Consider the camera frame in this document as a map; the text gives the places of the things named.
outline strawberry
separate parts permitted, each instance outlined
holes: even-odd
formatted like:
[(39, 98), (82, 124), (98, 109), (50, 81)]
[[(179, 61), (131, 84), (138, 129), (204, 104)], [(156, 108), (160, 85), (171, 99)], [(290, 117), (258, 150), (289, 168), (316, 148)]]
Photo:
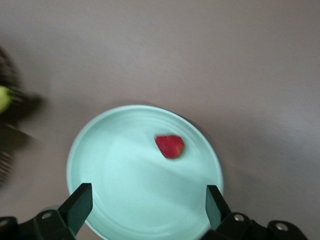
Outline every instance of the strawberry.
[(185, 149), (185, 143), (177, 135), (155, 136), (155, 143), (162, 155), (167, 159), (175, 159), (181, 155)]

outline plate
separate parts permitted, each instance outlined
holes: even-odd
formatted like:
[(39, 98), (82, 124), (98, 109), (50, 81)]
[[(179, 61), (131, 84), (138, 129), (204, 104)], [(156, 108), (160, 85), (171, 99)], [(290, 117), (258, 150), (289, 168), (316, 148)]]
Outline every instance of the plate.
[[(156, 135), (178, 135), (176, 159), (159, 151)], [(86, 223), (105, 240), (195, 240), (209, 228), (206, 187), (223, 191), (222, 171), (206, 138), (162, 108), (127, 105), (91, 120), (76, 137), (67, 162), (73, 193), (92, 183)]]

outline table surface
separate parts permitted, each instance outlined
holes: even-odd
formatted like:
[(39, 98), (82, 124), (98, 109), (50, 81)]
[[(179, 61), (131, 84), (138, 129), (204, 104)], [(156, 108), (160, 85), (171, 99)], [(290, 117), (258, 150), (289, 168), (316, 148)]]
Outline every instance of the table surface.
[[(320, 222), (320, 1), (0, 2), (0, 46), (45, 104), (20, 123), (0, 214), (19, 222), (68, 196), (82, 127), (127, 104), (182, 115), (211, 142), (233, 211)], [(100, 239), (86, 225), (79, 240)]]

